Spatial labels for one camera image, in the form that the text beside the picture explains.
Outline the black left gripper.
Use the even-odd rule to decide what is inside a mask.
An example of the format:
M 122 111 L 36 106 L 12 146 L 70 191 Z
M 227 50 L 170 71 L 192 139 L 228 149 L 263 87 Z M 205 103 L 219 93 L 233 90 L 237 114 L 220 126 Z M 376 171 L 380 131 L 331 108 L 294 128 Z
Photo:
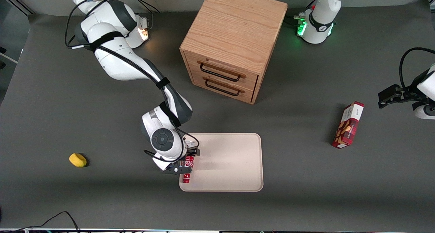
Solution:
M 431 99 L 431 70 L 418 75 L 409 87 L 408 95 L 399 85 L 391 85 L 379 92 L 379 109 L 390 104 L 400 104 L 409 101 L 430 103 Z

